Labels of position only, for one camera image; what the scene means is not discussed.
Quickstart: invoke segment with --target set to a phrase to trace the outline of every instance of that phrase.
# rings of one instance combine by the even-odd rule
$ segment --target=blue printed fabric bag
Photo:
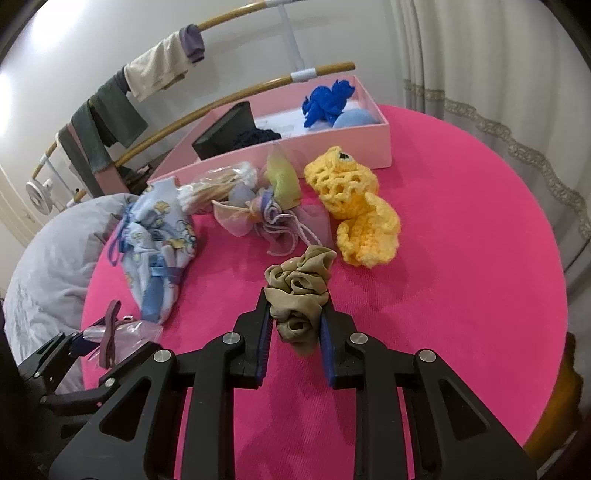
[[[141,319],[166,321],[178,299],[184,268],[195,256],[197,239],[191,217],[181,210],[174,178],[150,185],[129,205],[109,247],[109,261],[118,262],[141,310]]]

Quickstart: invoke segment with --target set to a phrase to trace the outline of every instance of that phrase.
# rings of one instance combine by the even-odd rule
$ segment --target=white fan
[[[43,215],[49,215],[54,206],[59,212],[63,212],[64,206],[51,198],[51,189],[53,188],[52,179],[47,179],[43,184],[31,179],[27,182],[25,188],[31,203]]]

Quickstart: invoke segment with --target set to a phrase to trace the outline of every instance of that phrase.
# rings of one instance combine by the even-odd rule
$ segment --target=curtain lace trim
[[[508,126],[483,117],[472,105],[446,98],[445,90],[426,89],[424,86],[412,83],[410,80],[404,80],[404,89],[425,100],[444,102],[446,112],[469,119],[479,131],[507,143],[509,155],[526,165],[534,167],[542,175],[552,197],[577,213],[580,236],[585,241],[591,239],[591,220],[589,219],[585,198],[559,179],[550,161],[542,153],[518,142],[513,137],[513,133]]]

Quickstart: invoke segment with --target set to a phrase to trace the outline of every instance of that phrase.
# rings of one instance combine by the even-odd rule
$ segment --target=white curtain
[[[406,107],[453,123],[495,150],[553,227],[585,413],[591,408],[589,68],[538,0],[391,1]]]

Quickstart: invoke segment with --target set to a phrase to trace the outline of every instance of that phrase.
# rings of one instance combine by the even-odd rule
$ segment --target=pink box
[[[301,113],[302,102],[315,87],[331,86],[335,80],[348,80],[355,86],[355,93],[349,99],[346,109],[365,108],[380,123],[363,127],[305,132],[304,118]],[[288,155],[300,177],[309,162],[335,145],[340,146],[355,160],[369,168],[385,168],[392,164],[388,120],[379,111],[371,95],[356,76],[336,74],[319,77],[309,82],[293,83],[259,93],[245,100],[251,103],[256,125],[259,128],[271,128],[277,131],[283,139],[241,148],[202,161],[193,149],[192,143],[235,103],[224,105],[204,116],[195,128],[173,148],[150,177],[150,182],[176,176],[180,184],[186,184],[208,170],[226,167],[240,161],[249,161],[255,167],[262,168],[273,144],[278,144]]]

